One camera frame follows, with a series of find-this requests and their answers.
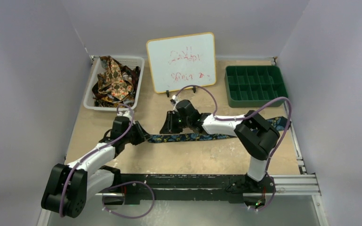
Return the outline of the blue floral necktie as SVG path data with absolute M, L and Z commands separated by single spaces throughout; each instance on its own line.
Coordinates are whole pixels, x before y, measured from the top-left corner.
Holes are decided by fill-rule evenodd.
M 269 118 L 267 121 L 277 130 L 283 131 L 287 125 L 287 118 L 283 116 Z M 193 142 L 193 141 L 211 141 L 235 138 L 235 136 L 225 134 L 203 135 L 197 133 L 185 133 L 174 135 L 151 135 L 147 140 L 149 143 L 171 143 L 171 142 Z

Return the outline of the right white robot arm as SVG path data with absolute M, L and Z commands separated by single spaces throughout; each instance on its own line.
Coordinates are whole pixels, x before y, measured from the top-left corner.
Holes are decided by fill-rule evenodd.
M 264 186 L 271 152 L 278 146 L 280 132 L 253 110 L 244 115 L 216 116 L 200 113 L 189 100 L 173 101 L 174 109 L 168 111 L 161 134 L 180 134 L 185 128 L 202 135 L 228 135 L 237 137 L 250 154 L 246 186 L 256 192 Z

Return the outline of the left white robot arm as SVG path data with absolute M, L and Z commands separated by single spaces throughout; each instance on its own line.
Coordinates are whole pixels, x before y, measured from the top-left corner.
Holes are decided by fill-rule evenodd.
M 76 218 L 86 202 L 101 191 L 115 193 L 121 188 L 126 194 L 129 186 L 148 187 L 145 182 L 123 182 L 121 171 L 106 163 L 115 159 L 126 144 L 139 145 L 150 138 L 138 121 L 127 116 L 115 117 L 112 128 L 91 151 L 67 165 L 58 163 L 52 168 L 41 207 L 61 217 Z

